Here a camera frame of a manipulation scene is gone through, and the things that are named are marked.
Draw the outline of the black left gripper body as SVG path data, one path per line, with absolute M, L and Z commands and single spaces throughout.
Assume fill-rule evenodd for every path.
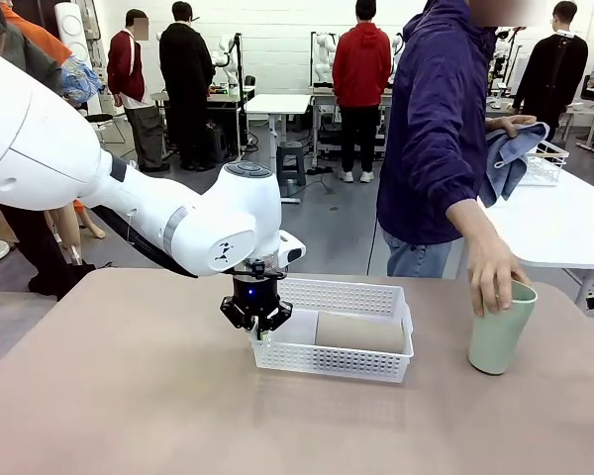
M 273 279 L 234 279 L 233 301 L 244 315 L 245 322 L 265 318 L 278 309 L 277 282 Z

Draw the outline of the person's right hand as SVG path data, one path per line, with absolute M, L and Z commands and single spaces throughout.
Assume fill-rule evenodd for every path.
M 468 246 L 468 280 L 473 311 L 497 314 L 512 306 L 512 282 L 530 285 L 531 281 L 516 256 L 500 238 L 475 239 Z

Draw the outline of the person's left hand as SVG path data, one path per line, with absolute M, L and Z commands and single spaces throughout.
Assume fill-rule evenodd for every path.
M 502 116 L 494 119 L 487 119 L 485 121 L 485 131 L 491 133 L 497 130 L 503 130 L 509 137 L 513 138 L 517 135 L 518 126 L 529 126 L 536 121 L 537 118 L 531 115 Z

